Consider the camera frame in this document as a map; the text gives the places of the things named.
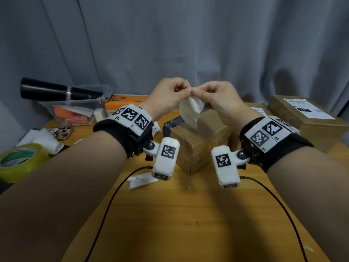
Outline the person's left hand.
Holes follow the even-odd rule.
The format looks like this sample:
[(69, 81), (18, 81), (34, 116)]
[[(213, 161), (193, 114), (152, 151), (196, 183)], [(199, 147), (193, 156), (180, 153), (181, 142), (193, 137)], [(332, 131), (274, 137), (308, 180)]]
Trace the person's left hand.
[(152, 121), (158, 121), (177, 106), (180, 101), (176, 101), (176, 92), (184, 88), (192, 87), (183, 78), (164, 78), (138, 106), (152, 117)]

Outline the person's right hand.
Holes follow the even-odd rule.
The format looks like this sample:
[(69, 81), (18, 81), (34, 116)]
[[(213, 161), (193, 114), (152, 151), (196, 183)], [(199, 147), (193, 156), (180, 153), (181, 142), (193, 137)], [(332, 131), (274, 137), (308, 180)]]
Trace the person's right hand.
[(208, 108), (216, 111), (221, 121), (237, 133), (249, 122), (263, 117), (262, 114), (247, 106), (240, 98), (234, 86), (227, 81), (211, 81), (192, 89), (206, 89), (212, 91), (211, 103)]

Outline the person's right forearm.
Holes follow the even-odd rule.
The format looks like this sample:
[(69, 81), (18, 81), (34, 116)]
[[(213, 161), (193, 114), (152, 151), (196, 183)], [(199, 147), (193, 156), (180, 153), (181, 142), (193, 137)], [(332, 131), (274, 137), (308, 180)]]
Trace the person's right forearm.
[(267, 171), (287, 206), (332, 262), (349, 262), (349, 169), (306, 146)]

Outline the person's left forearm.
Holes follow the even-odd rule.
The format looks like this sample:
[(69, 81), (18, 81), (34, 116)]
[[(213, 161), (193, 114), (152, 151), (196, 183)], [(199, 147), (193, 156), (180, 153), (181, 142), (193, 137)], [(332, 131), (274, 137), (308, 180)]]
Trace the person's left forearm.
[(126, 137), (98, 131), (0, 196), (0, 262), (60, 262), (126, 162)]

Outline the taped cardboard box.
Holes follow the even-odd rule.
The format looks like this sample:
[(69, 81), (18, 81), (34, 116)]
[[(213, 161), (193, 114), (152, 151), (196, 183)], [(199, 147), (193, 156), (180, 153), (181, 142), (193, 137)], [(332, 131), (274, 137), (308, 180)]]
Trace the taped cardboard box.
[(180, 142), (177, 164), (189, 175), (212, 162), (211, 150), (214, 147), (226, 145), (231, 151), (236, 151), (240, 145), (238, 133), (224, 125), (214, 110), (204, 110), (197, 127), (198, 130), (194, 130), (181, 116), (163, 125), (163, 136)]

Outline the grey curtain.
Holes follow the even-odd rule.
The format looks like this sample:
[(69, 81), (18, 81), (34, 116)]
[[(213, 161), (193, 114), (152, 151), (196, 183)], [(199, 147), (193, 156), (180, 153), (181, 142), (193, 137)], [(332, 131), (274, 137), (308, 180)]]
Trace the grey curtain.
[(130, 95), (229, 81), (244, 101), (305, 96), (349, 121), (349, 0), (0, 0), (0, 153), (51, 119), (23, 77)]

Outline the small cardboard box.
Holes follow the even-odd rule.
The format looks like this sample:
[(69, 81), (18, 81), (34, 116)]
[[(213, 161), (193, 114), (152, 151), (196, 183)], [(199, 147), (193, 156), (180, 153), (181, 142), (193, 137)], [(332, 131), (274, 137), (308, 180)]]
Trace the small cardboard box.
[(264, 115), (265, 117), (273, 116), (274, 114), (269, 110), (267, 105), (264, 103), (254, 103), (254, 102), (244, 102), (247, 106), (252, 108), (253, 110), (259, 112), (260, 114)]

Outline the orange flat box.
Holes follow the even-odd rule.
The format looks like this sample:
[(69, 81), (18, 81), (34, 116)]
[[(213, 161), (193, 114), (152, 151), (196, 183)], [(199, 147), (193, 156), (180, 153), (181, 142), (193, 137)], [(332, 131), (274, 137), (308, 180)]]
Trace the orange flat box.
[(147, 95), (112, 95), (109, 101), (105, 103), (105, 108), (107, 112), (115, 112), (124, 105), (138, 105), (147, 97)]

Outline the small white block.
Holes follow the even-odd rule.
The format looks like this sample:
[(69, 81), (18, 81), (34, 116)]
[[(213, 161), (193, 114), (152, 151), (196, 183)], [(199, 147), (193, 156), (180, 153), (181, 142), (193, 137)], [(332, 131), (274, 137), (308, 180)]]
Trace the small white block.
[(108, 114), (104, 108), (95, 109), (93, 115), (97, 123), (105, 120), (108, 117)]

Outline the clear plastic storage bin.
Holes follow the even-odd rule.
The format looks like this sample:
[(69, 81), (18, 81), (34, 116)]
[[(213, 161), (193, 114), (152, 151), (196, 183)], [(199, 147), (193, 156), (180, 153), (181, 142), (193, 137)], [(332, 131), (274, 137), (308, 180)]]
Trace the clear plastic storage bin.
[[(79, 88), (84, 88), (92, 91), (102, 92), (102, 97), (97, 99), (90, 100), (78, 100), (78, 101), (39, 101), (38, 103), (45, 107), (55, 121), (61, 126), (87, 126), (94, 125), (96, 122), (94, 118), (94, 110), (97, 108), (105, 108), (105, 103), (109, 101), (110, 97), (113, 94), (113, 89), (108, 85), (99, 85), (99, 86), (80, 86)], [(70, 111), (73, 111), (78, 114), (83, 114), (89, 117), (89, 124), (87, 125), (67, 125), (64, 122), (60, 122), (54, 115), (53, 106), (58, 106)]]

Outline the orange packet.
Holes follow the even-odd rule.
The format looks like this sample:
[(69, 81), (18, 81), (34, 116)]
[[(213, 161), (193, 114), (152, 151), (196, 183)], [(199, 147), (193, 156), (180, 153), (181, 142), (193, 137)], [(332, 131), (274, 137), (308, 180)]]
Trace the orange packet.
[(67, 125), (87, 125), (89, 124), (89, 117), (78, 114), (73, 111), (53, 106), (53, 111), (55, 117), (60, 121), (64, 122)]

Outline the large cardboard box white label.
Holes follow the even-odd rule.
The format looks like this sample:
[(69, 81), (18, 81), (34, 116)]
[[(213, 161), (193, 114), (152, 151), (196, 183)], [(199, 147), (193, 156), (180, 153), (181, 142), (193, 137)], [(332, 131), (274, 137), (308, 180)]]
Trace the large cardboard box white label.
[(272, 96), (268, 109), (297, 128), (302, 137), (324, 153), (328, 153), (349, 131), (348, 122), (306, 97)]

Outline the smartphone with patterned case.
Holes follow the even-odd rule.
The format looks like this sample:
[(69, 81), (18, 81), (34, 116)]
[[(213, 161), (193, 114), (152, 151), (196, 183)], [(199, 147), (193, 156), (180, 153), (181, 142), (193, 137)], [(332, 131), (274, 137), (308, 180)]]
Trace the smartphone with patterned case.
[(70, 138), (72, 133), (74, 132), (74, 127), (52, 127), (52, 128), (45, 128), (47, 131), (50, 132), (50, 134), (55, 137), (58, 141), (65, 141)]

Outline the black rolled tube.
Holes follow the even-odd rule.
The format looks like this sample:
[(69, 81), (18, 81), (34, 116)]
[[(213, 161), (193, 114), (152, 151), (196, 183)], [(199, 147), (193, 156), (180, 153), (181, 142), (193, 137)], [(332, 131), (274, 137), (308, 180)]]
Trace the black rolled tube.
[(29, 78), (21, 79), (20, 94), (22, 99), (46, 102), (90, 100), (97, 99), (103, 95), (102, 92)]

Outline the yellow green tape roll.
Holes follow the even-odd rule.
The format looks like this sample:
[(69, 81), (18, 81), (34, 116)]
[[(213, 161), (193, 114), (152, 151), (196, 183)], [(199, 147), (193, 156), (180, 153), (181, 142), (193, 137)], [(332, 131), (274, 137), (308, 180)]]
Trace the yellow green tape roll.
[(49, 159), (48, 152), (40, 144), (16, 146), (0, 155), (0, 179), (5, 183), (14, 184)]

